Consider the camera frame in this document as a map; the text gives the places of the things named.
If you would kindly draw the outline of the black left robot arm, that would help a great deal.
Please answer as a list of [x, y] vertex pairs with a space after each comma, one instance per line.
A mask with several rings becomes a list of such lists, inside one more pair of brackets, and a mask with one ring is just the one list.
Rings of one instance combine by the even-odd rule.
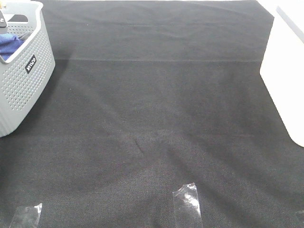
[[5, 34], [8, 32], [8, 25], [6, 23], [5, 17], [0, 11], [0, 34]]

